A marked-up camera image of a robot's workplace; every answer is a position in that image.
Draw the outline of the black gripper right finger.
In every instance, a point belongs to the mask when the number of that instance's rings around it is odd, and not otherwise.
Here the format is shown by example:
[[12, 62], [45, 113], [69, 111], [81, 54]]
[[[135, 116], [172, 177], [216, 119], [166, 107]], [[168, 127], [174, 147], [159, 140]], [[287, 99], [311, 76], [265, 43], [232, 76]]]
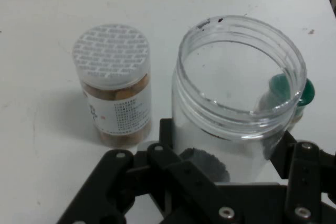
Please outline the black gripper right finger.
[[285, 132], [270, 161], [288, 181], [284, 201], [286, 223], [335, 223], [335, 208], [322, 202], [326, 193], [335, 202], [335, 155], [315, 143], [297, 141]]

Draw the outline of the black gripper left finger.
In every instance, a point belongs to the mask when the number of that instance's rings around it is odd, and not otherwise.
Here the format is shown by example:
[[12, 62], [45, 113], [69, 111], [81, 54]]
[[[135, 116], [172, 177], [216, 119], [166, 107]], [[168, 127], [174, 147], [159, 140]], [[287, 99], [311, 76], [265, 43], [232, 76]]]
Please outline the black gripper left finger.
[[150, 195], [163, 223], [235, 223], [236, 206], [171, 147], [172, 120], [144, 151], [104, 154], [59, 223], [125, 223], [137, 196]]

